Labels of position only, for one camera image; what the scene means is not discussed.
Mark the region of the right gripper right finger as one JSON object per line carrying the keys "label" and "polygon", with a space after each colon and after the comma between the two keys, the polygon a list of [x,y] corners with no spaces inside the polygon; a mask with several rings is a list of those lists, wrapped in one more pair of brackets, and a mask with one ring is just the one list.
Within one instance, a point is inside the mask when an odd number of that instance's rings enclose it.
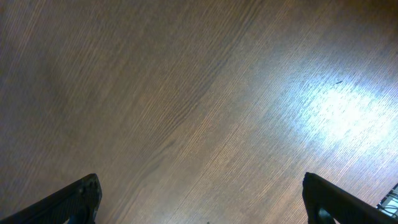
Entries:
{"label": "right gripper right finger", "polygon": [[370,206],[319,175],[307,172],[302,197],[309,224],[397,224],[397,186],[376,206]]}

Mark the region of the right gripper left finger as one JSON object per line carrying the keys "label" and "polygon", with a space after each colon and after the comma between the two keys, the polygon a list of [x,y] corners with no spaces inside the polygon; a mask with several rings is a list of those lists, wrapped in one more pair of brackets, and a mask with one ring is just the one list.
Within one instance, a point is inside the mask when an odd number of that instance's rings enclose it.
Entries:
{"label": "right gripper left finger", "polygon": [[95,224],[101,198],[98,176],[88,174],[1,223]]}

